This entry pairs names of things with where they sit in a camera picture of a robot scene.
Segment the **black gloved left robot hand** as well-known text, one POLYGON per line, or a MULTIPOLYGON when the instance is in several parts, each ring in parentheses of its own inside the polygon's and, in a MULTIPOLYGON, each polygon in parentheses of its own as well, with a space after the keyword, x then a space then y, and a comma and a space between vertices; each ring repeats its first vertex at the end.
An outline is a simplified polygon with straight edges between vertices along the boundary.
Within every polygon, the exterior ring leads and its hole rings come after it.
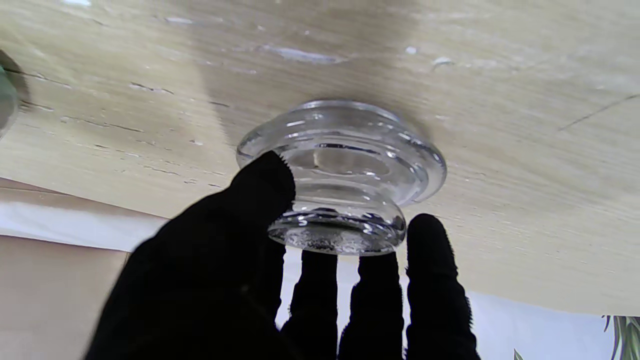
POLYGON ((338 334, 338 258, 304 251, 281 328, 285 246, 268 228, 293 207, 286 162, 266 152, 229 187, 168 221, 129 256, 86 360, 477 360, 477 338, 446 230, 407 228, 407 301, 394 253, 362 257, 338 334))

